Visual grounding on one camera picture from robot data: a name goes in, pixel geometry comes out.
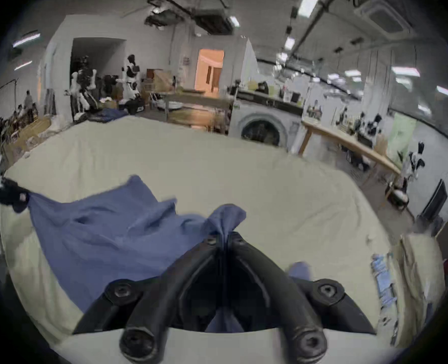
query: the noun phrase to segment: white bed sheet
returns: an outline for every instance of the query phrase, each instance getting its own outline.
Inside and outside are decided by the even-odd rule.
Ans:
[[[85,122],[35,148],[6,177],[71,202],[141,177],[178,213],[208,216],[224,203],[247,212],[237,230],[281,268],[296,261],[312,278],[339,281],[373,326],[379,317],[373,253],[390,249],[366,198],[343,172],[282,149],[144,118]],[[27,313],[54,344],[82,316],[53,275],[28,211],[0,208],[8,268]]]

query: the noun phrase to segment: table leg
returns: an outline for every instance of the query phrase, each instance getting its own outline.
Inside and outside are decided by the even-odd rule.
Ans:
[[[363,182],[362,186],[364,186],[367,183],[367,181],[372,177],[372,174],[374,173],[376,166],[377,166],[377,163],[374,165],[373,168],[371,168],[371,171],[369,172],[369,175],[367,175],[367,178]]]
[[[166,97],[165,99],[165,121],[168,123],[168,114],[170,112],[170,105],[169,105],[169,99]]]
[[[311,136],[312,136],[312,130],[310,128],[308,128],[306,130],[306,135],[305,135],[305,138],[303,139],[302,146],[298,150],[298,155],[299,156],[303,155],[303,153],[305,152],[306,145],[308,144],[308,141],[310,140]]]

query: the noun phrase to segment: washing machine door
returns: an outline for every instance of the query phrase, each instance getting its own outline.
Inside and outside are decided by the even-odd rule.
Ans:
[[[248,123],[241,132],[241,137],[246,140],[279,146],[280,132],[267,120],[254,120]]]
[[[246,140],[287,148],[288,135],[284,125],[269,113],[252,113],[242,118],[239,133]]]

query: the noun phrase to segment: green poster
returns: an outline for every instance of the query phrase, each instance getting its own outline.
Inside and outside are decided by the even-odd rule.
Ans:
[[[394,122],[388,139],[388,158],[399,168],[403,166],[403,163],[398,153],[402,153],[403,158],[406,157],[409,141],[415,128],[416,119],[397,112],[394,114]]]

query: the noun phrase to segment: fluorescent light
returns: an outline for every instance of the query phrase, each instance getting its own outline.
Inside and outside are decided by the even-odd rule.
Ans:
[[[300,8],[298,9],[298,15],[310,17],[317,3],[318,0],[302,0]]]
[[[22,67],[25,67],[27,64],[31,64],[32,62],[33,62],[33,61],[25,62],[24,64],[21,64],[20,66],[15,67],[14,69],[15,69],[15,70],[21,69]]]
[[[39,33],[36,33],[36,34],[33,34],[33,35],[29,35],[26,38],[23,38],[23,39],[20,39],[20,40],[17,40],[16,42],[14,42],[13,47],[22,45],[23,43],[30,42],[31,40],[37,39],[39,37],[40,37]]]
[[[239,27],[239,21],[236,19],[235,16],[229,16],[229,20],[232,21],[234,27]]]
[[[288,38],[286,38],[285,49],[291,50],[293,48],[294,44],[295,44],[295,39],[292,38],[291,36],[289,36]]]
[[[441,86],[437,86],[437,90],[440,93],[446,94],[448,96],[448,89],[442,88]]]
[[[413,82],[408,77],[396,77],[396,82],[404,85],[410,92],[413,90]]]
[[[425,112],[428,116],[431,116],[431,110],[430,110],[430,108],[428,108],[427,106],[418,104],[418,109],[419,109],[420,111]]]
[[[359,70],[345,70],[345,75],[348,77],[360,76],[361,72]]]
[[[406,77],[396,77],[396,82],[400,83],[404,86],[406,85],[411,85],[411,80],[409,78]]]
[[[419,77],[420,72],[416,70],[414,67],[399,67],[399,66],[393,66],[391,67],[394,74],[398,74],[400,76],[414,76]]]

